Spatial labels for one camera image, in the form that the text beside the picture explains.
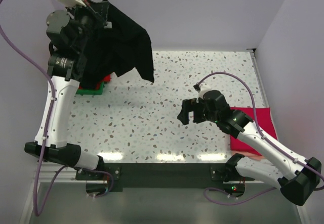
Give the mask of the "black t shirt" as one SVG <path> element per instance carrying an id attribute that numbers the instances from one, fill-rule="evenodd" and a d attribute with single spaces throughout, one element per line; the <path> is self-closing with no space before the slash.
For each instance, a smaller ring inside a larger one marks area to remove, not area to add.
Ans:
<path id="1" fill-rule="evenodd" d="M 106 76 L 122 76 L 136 68 L 142 79 L 154 82 L 151 40 L 147 31 L 108 0 L 89 1 L 91 7 L 111 28 L 99 29 L 87 43 L 87 63 L 80 82 L 84 89 L 95 89 Z"/>

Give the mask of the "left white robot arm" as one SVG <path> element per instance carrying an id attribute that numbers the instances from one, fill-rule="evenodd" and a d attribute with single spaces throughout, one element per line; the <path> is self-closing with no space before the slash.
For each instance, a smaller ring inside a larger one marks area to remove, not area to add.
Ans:
<path id="1" fill-rule="evenodd" d="M 56 10 L 47 17 L 50 39 L 48 94 L 37 135 L 24 151 L 39 159 L 74 169 L 97 170 L 102 157 L 68 142 L 68 120 L 88 61 L 86 48 L 105 21 L 89 6 Z"/>

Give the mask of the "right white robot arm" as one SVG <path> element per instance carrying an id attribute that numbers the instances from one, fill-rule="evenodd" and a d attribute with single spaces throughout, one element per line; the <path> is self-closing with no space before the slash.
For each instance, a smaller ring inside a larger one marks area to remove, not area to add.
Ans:
<path id="1" fill-rule="evenodd" d="M 307 159 L 282 145 L 257 126 L 256 118 L 232 109 L 219 91 L 206 90 L 198 98 L 183 100 L 177 116 L 183 125 L 189 123 L 190 112 L 194 123 L 209 121 L 216 124 L 223 133 L 249 145 L 272 164 L 264 165 L 235 154 L 226 163 L 234 173 L 273 186 L 298 206 L 304 205 L 319 185 L 321 162 L 318 159 Z"/>

